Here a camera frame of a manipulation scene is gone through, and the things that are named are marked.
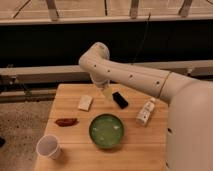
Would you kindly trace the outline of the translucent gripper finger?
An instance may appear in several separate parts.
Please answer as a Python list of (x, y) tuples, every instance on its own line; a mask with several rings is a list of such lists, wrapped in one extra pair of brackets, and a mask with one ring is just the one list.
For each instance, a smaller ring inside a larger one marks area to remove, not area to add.
[(104, 95), (104, 97), (109, 100), (109, 101), (112, 101), (113, 100), (113, 95), (112, 95), (112, 89), (107, 86), (107, 87), (104, 87), (102, 89), (102, 94)]

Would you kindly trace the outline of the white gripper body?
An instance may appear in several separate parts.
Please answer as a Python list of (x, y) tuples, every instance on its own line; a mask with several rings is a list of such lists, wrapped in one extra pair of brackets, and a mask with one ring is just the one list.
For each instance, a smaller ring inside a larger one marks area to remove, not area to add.
[(94, 74), (91, 74), (90, 77), (91, 77), (92, 82), (98, 88), (105, 88), (105, 87), (107, 87), (109, 85), (109, 80), (104, 78), (104, 77), (101, 77), (101, 76), (98, 76), (98, 75), (94, 75)]

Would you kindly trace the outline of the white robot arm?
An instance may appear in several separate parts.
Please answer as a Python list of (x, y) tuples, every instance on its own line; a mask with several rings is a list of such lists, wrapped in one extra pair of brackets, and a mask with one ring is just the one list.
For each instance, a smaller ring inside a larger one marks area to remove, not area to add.
[(168, 104), (166, 171), (213, 171), (213, 82), (175, 72), (113, 62), (108, 47), (94, 43), (79, 66), (106, 90), (111, 81)]

